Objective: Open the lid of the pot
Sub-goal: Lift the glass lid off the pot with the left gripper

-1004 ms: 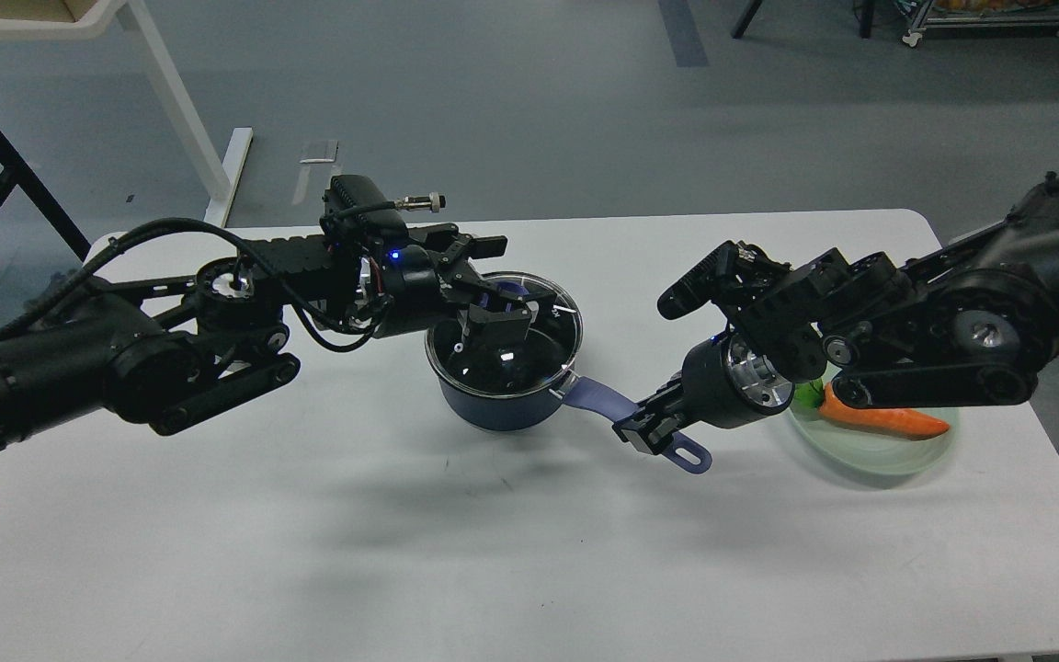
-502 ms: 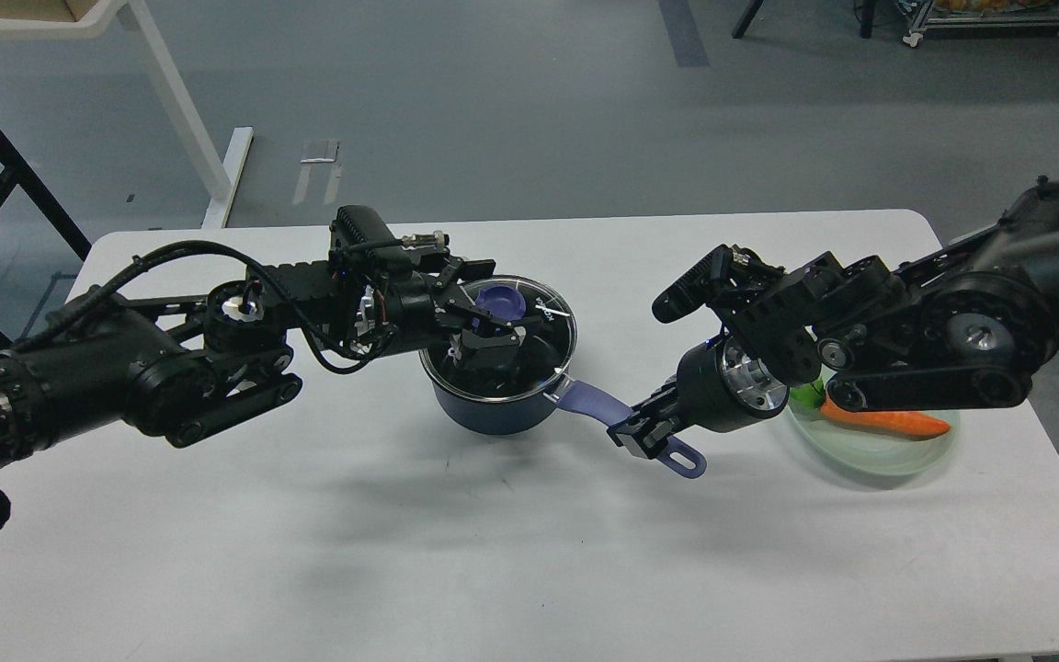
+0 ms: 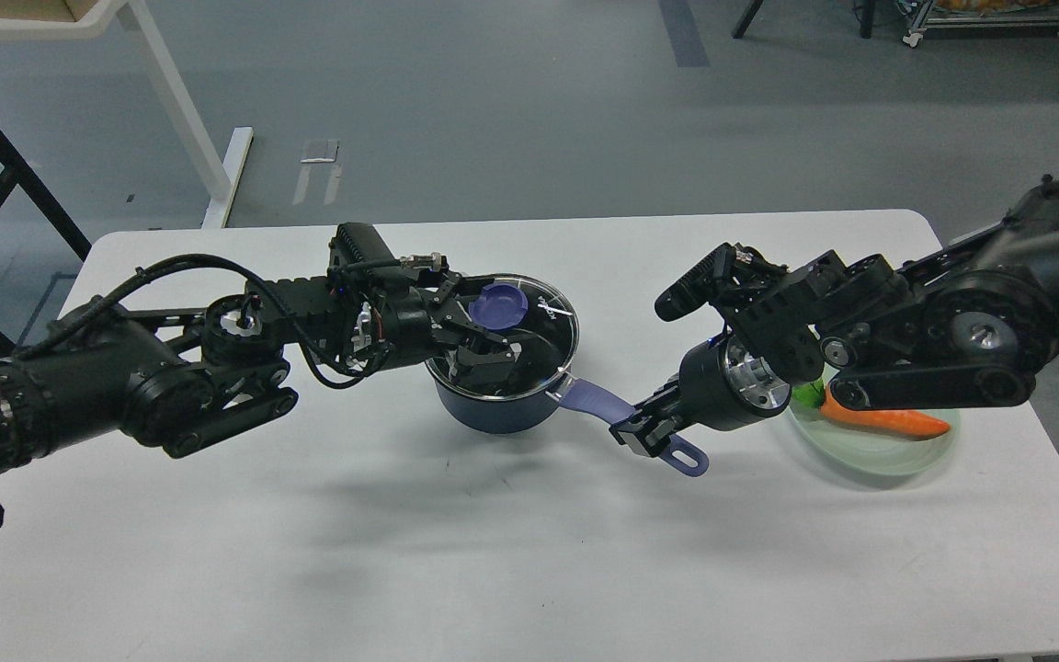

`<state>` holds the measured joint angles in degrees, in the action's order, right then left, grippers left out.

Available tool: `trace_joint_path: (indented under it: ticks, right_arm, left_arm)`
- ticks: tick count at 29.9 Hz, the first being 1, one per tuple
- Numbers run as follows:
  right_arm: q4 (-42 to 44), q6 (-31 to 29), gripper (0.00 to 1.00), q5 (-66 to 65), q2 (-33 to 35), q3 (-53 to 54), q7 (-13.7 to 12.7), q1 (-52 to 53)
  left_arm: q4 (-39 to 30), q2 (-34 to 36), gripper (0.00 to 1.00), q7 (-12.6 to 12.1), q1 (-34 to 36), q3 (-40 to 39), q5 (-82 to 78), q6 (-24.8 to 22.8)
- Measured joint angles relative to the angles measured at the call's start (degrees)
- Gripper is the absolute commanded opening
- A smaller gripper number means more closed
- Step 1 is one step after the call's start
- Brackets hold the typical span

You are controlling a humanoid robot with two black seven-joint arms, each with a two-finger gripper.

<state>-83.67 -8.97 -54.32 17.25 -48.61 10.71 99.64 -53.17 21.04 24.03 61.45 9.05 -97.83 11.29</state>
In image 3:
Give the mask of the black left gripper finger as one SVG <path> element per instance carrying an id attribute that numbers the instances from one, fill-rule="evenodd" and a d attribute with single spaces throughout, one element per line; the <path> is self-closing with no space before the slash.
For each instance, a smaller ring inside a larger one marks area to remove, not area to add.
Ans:
<path id="1" fill-rule="evenodd" d="M 468 306 L 475 302 L 482 290 L 497 282 L 497 275 L 462 275 L 450 268 L 447 260 L 433 255 L 428 267 L 419 268 L 419 289 L 425 309 L 437 323 L 471 323 L 473 315 Z"/>
<path id="2" fill-rule="evenodd" d="M 496 345 L 459 347 L 444 359 L 442 377 L 450 389 L 475 397 L 513 397 L 528 393 L 532 336 L 525 328 L 513 328 Z"/>

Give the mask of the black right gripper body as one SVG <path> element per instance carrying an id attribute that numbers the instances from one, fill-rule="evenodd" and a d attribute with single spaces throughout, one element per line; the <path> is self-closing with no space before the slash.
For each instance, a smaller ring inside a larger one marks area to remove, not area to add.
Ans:
<path id="1" fill-rule="evenodd" d="M 733 431 L 780 415 L 791 387 L 736 337 L 690 348 L 677 373 L 677 412 L 685 425 Z"/>

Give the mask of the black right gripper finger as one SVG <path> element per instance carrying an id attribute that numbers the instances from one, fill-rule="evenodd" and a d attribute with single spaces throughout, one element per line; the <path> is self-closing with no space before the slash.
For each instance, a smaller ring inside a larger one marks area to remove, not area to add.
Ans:
<path id="1" fill-rule="evenodd" d="M 679 380 L 667 380 L 656 389 L 650 397 L 633 406 L 633 414 L 627 424 L 643 428 L 668 425 L 671 428 L 687 428 L 692 423 L 684 411 Z"/>
<path id="2" fill-rule="evenodd" d="M 677 434 L 674 419 L 643 411 L 610 424 L 609 431 L 621 445 L 626 445 L 640 457 L 671 455 L 688 447 L 688 443 Z"/>

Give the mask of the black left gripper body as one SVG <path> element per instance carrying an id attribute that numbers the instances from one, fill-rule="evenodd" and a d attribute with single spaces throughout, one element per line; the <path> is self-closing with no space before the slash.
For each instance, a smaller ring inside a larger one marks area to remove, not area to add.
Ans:
<path id="1" fill-rule="evenodd" d="M 353 358 L 366 371 L 424 363 L 457 348 L 465 332 L 457 323 L 437 323 L 425 309 L 419 269 L 383 268 L 367 278 L 351 278 L 354 293 L 370 308 L 370 320 L 356 332 L 360 347 Z"/>

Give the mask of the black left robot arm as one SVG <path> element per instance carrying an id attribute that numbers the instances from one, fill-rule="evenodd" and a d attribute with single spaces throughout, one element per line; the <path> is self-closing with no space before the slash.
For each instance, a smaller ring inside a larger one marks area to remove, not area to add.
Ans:
<path id="1" fill-rule="evenodd" d="M 113 430 L 182 458 L 276 421 L 298 402 L 289 345 L 333 390 L 433 358 L 500 384 L 530 332 L 474 318 L 496 284 L 436 256 L 273 281 L 207 253 L 161 260 L 0 360 L 0 475 Z"/>

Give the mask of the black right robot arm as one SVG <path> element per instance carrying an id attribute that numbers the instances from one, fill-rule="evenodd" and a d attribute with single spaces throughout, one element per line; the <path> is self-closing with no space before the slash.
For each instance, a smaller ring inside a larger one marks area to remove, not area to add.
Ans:
<path id="1" fill-rule="evenodd" d="M 719 245 L 656 299 L 656 314 L 676 320 L 705 305 L 723 330 L 613 416 L 610 432 L 639 455 L 676 450 L 690 425 L 732 431 L 776 417 L 826 366 L 829 392 L 854 412 L 1026 402 L 1059 355 L 1059 179 L 900 268 L 828 251 L 789 269 Z"/>

